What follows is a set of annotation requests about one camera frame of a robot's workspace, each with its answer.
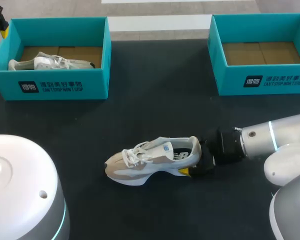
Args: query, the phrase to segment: shoe box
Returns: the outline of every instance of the shoe box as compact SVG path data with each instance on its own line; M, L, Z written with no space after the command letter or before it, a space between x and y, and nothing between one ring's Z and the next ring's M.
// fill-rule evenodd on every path
M11 59L29 61L38 52L89 61L95 68L8 71ZM106 17L12 19L0 43L0 93L7 101L104 100L110 67Z
M221 96L300 94L300 13L213 15L208 50Z

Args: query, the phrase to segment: black table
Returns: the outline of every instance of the black table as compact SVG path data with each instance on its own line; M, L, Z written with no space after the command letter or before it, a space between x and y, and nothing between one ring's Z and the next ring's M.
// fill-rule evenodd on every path
M42 146L57 168L71 240L274 240L276 189L264 159L213 178L154 174L131 187L104 175L114 153L159 136L205 136L300 114L299 95L218 96L207 41L112 43L106 101L15 101L0 96L0 134Z

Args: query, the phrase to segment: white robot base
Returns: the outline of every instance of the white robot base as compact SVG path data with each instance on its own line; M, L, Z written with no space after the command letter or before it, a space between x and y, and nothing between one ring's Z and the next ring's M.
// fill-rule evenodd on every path
M300 175L273 196L269 217L277 240L300 240Z
M0 240L68 240L69 213L56 167L36 143L0 135Z

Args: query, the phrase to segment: shoe logo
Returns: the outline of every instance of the shoe logo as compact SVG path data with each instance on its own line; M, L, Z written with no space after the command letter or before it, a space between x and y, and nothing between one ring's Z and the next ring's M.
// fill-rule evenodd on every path
M18 83L22 92L25 94L33 94L39 92L39 89L34 81L19 81Z
M189 156L188 152L180 152L173 154L173 160L181 160L181 159L185 159L186 157Z

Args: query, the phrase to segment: sneaker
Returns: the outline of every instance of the sneaker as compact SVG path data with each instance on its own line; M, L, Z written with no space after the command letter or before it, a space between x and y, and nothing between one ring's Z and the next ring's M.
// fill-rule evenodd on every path
M140 186L158 171L185 176L178 170L195 166L200 157L201 146L195 136L159 137L113 155L105 162L105 173L120 184Z
M51 69L94 69L95 65L89 61L65 59L62 56L48 55L39 52L38 55L30 61L10 60L8 64L9 71L19 70L51 70Z

